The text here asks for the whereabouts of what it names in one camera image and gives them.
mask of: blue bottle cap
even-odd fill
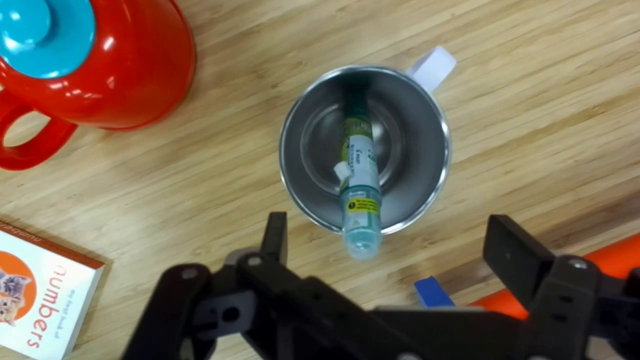
[[[0,0],[0,56],[30,78],[72,74],[88,57],[95,17],[90,0]]]

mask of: cup handle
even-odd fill
[[[3,146],[3,135],[20,116],[32,111],[20,97],[0,92],[0,168],[26,170],[55,153],[78,127],[75,123],[49,118],[48,123],[20,146]]]
[[[408,70],[408,76],[431,94],[451,74],[456,64],[458,59],[446,48],[435,45]]]

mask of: white handle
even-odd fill
[[[419,57],[410,70],[412,76],[426,92],[434,92],[456,67],[458,59],[441,45]]]

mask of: red container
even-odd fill
[[[171,0],[90,0],[90,7],[94,41],[70,74],[33,78],[0,59],[0,140],[26,111],[49,118],[30,142],[1,144],[0,168],[43,161],[80,123],[131,129],[161,120],[183,100],[196,52]]]

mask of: small bottle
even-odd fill
[[[380,249],[380,178],[372,122],[363,96],[344,107],[342,161],[336,165],[342,203],[342,238],[351,258],[373,258]]]

